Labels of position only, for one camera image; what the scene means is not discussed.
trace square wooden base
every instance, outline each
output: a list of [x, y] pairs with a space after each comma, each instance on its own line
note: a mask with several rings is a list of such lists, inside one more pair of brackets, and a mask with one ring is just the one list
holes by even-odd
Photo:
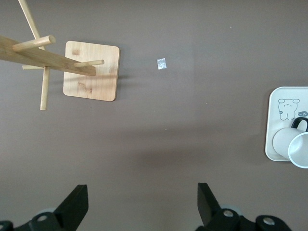
[[63, 93], [65, 95], [104, 101], [116, 99], [120, 61], [118, 47], [68, 41], [65, 56], [79, 62], [104, 60], [104, 64], [94, 66], [96, 76], [64, 72]]

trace mug handle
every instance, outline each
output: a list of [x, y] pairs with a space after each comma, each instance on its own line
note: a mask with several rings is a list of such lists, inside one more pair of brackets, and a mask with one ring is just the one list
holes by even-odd
[[293, 121], [293, 124], [291, 125], [292, 128], [297, 128], [299, 123], [302, 121], [302, 120], [305, 120], [307, 122], [307, 128], [306, 128], [306, 131], [308, 131], [308, 119], [305, 118], [305, 117], [298, 117], [296, 118], [294, 121]]

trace mug rim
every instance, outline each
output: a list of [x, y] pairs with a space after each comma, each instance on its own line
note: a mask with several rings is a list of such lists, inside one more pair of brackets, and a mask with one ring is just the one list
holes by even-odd
[[298, 137], [303, 136], [303, 135], [308, 135], [308, 131], [304, 131], [304, 132], [298, 134], [297, 136], [295, 136], [295, 137], [291, 140], [291, 142], [290, 142], [290, 144], [289, 144], [289, 148], [288, 148], [288, 156], [289, 156], [290, 161], [291, 161], [294, 165], [296, 165], [297, 167], [308, 168], [308, 163], [307, 163], [306, 166], [299, 165], [299, 164], [296, 163], [296, 162], [293, 160], [293, 158], [290, 156], [290, 147], [291, 147], [292, 143], [293, 143]]

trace white tray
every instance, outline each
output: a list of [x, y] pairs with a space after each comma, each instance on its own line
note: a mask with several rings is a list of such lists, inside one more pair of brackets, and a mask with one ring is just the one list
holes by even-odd
[[[308, 117], [308, 87], [280, 87], [269, 97], [269, 115], [266, 130], [265, 153], [274, 161], [289, 161], [273, 148], [273, 137], [282, 128], [290, 127], [297, 117]], [[305, 130], [300, 123], [298, 129]]]

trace small silver square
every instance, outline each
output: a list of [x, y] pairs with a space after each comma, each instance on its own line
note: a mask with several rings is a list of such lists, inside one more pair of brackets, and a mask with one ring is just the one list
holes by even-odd
[[158, 70], [167, 69], [166, 59], [157, 59]]

